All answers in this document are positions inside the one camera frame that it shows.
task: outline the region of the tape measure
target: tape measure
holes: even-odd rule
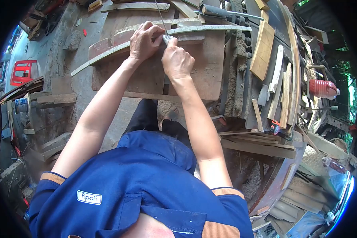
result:
[[[273,120],[271,122],[271,127],[270,127],[270,132],[273,135],[276,135],[277,133],[279,133],[280,130],[280,123],[277,120]]]

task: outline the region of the man's left hand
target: man's left hand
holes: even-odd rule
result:
[[[150,21],[141,24],[130,39],[131,50],[129,57],[136,59],[139,63],[151,57],[159,48],[164,32],[163,28],[152,25]],[[152,36],[158,36],[154,42],[152,41]]]

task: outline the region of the red plastic bottle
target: red plastic bottle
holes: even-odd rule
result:
[[[309,91],[318,98],[333,100],[340,95],[340,90],[331,81],[310,79]]]

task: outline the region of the dark pants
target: dark pants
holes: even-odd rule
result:
[[[159,131],[159,124],[157,122],[157,100],[142,99],[139,102],[123,135],[131,131],[139,130]],[[192,149],[188,131],[181,126],[179,122],[164,119],[161,130],[162,133],[176,138],[188,148]]]

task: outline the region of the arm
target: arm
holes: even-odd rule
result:
[[[159,26],[152,26],[150,21],[140,25],[135,31],[130,39],[130,56],[105,82],[82,113],[52,172],[67,178],[88,159],[98,154],[129,78],[144,60],[156,52],[163,32]],[[152,42],[154,33],[160,33],[161,36]]]
[[[177,39],[173,38],[164,52],[162,63],[182,101],[201,180],[210,189],[232,187],[217,131],[190,76],[195,59],[183,48],[177,47]]]

